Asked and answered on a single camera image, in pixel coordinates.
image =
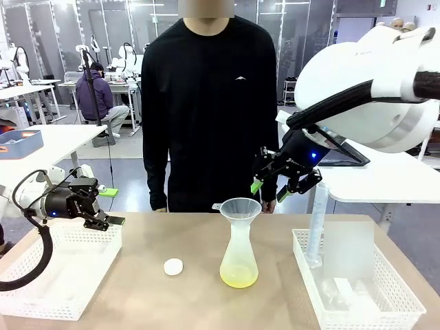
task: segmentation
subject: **white basket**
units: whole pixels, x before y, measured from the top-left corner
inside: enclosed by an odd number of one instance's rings
[[[0,314],[79,320],[122,246],[121,229],[122,226],[113,225],[101,232],[85,229],[82,223],[51,226],[54,253],[49,265],[29,285],[0,292]],[[42,253],[39,239],[0,276],[0,281],[26,275]]]
[[[307,293],[321,330],[411,330],[426,309],[375,246],[374,285],[371,296],[380,311],[350,313],[325,309],[314,276],[305,259],[309,230],[292,230],[294,254],[304,280]],[[320,249],[324,239],[321,238]]]

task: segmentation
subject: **glass partition wall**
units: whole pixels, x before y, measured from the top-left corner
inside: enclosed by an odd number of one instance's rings
[[[124,43],[137,54],[179,19],[178,0],[5,0],[3,14],[9,42],[22,45],[30,62],[30,77],[76,71],[77,45],[90,47],[94,36],[107,65],[118,58]],[[235,0],[235,14],[265,28],[277,56],[278,97],[283,81],[329,44],[336,0]],[[60,95],[67,103],[67,95]]]

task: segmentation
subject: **person's neck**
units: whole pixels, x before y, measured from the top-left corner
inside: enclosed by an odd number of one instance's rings
[[[186,18],[184,19],[186,27],[201,36],[215,36],[220,34],[228,26],[229,18],[218,18],[218,19],[194,19]]]

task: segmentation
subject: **stool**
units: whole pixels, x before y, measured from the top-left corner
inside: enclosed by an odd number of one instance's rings
[[[90,124],[98,124],[96,121],[89,120]],[[100,146],[114,146],[116,144],[115,137],[113,136],[113,132],[111,131],[110,122],[105,122],[101,120],[101,124],[107,125],[107,129],[105,130],[109,136],[100,137],[99,135],[94,137],[91,140],[94,148],[99,148]]]

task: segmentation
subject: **yellow liquid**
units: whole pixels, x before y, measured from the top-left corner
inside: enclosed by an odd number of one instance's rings
[[[224,266],[220,269],[220,277],[227,285],[242,289],[254,284],[259,273],[258,270],[255,272],[245,266]]]

